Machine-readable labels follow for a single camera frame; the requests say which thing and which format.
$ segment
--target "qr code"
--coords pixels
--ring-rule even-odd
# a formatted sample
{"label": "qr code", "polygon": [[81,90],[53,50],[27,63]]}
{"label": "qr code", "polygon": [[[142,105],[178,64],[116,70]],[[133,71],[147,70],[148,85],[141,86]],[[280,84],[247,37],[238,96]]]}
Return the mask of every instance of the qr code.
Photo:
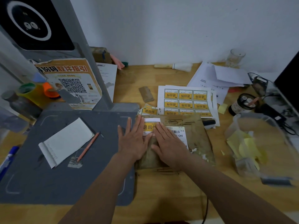
{"label": "qr code", "polygon": [[80,79],[58,79],[70,93],[87,93]]}

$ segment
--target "person's right hand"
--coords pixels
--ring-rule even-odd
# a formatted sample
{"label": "person's right hand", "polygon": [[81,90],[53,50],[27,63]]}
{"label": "person's right hand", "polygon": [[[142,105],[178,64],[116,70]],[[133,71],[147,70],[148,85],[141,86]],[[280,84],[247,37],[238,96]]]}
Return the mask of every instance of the person's right hand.
{"label": "person's right hand", "polygon": [[153,132],[159,146],[152,145],[152,150],[171,168],[176,170],[181,169],[182,161],[191,155],[185,144],[177,135],[159,122],[156,124]]}

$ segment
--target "wooden table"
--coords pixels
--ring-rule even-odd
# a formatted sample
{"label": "wooden table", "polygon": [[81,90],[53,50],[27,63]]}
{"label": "wooden table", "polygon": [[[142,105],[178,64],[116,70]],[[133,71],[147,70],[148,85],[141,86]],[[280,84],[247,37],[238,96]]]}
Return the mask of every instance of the wooden table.
{"label": "wooden table", "polygon": [[[148,86],[157,105],[159,85],[186,86],[199,64],[193,64],[190,73],[173,69],[155,69],[152,65],[129,66],[117,74],[114,90],[114,102],[137,102],[144,106],[138,88]],[[231,105],[240,93],[229,93],[225,103]],[[226,145],[224,131],[232,123],[232,116],[226,111],[219,114],[220,127],[208,130],[216,159],[216,168],[233,178],[246,188],[267,200],[281,211],[299,210],[299,189],[270,187],[261,184],[260,180],[249,180],[240,177],[234,170]],[[9,133],[0,148],[0,160],[3,160],[9,149],[20,144],[24,137]],[[0,205],[1,223],[57,223],[70,209],[69,205]],[[126,207],[116,207],[114,224],[141,224],[174,220],[202,219],[206,208],[206,196],[184,174],[153,173],[139,171],[136,178],[135,197]],[[209,204],[208,218],[218,217],[215,208]]]}

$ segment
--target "computer monitor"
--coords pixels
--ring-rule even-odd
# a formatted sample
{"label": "computer monitor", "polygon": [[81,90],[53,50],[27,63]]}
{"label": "computer monitor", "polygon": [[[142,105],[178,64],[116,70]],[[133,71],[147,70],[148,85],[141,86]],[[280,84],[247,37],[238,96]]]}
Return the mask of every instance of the computer monitor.
{"label": "computer monitor", "polygon": [[293,108],[293,111],[297,116],[299,116],[299,99],[297,97],[299,88],[298,67],[299,52],[294,56],[288,66],[286,66],[274,82],[281,96]]}

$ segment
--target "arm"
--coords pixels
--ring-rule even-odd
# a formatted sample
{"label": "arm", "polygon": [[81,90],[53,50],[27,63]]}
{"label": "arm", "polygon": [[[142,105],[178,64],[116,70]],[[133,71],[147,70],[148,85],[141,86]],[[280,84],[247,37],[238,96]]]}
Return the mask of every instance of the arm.
{"label": "arm", "polygon": [[142,139],[144,118],[138,116],[131,130],[128,118],[125,135],[118,126],[118,152],[84,195],[60,220],[59,224],[103,223],[112,221],[118,193],[134,162],[147,150],[152,134]]}
{"label": "arm", "polygon": [[184,143],[162,124],[154,134],[159,146],[152,149],[174,169],[184,171],[207,195],[225,223],[295,223],[271,204],[230,177],[190,154]]}

